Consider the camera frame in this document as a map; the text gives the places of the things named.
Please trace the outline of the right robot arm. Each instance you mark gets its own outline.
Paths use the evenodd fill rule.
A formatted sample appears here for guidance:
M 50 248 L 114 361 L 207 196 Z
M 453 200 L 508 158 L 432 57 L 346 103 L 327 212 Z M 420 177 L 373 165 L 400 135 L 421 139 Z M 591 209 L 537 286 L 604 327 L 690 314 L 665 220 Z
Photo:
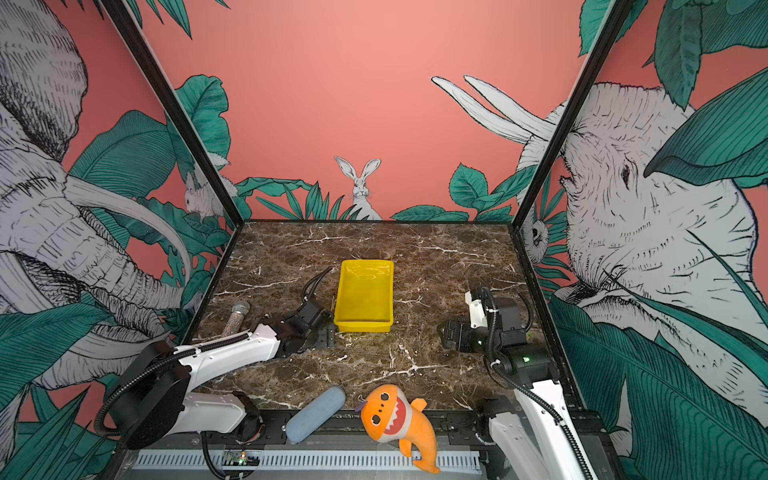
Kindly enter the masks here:
M 533 308 L 522 302 L 525 313 L 516 300 L 475 288 L 465 293 L 468 318 L 437 328 L 445 349 L 480 355 L 489 376 L 513 394 L 481 403 L 477 437 L 500 450 L 498 468 L 516 479 L 595 479 L 555 360 L 529 341 Z

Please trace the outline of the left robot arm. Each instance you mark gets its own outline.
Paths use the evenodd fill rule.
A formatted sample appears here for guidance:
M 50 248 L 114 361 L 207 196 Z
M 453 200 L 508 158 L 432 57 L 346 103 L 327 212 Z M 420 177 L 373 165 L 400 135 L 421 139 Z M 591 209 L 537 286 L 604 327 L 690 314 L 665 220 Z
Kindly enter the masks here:
M 264 431 L 259 408 L 243 392 L 203 394 L 198 387 L 256 363 L 283 359 L 314 348 L 331 313 L 315 297 L 325 271 L 304 286 L 299 307 L 265 317 L 247 330 L 193 345 L 155 341 L 144 348 L 108 390 L 93 426 L 138 450 L 175 434 L 209 432 L 241 444 Z

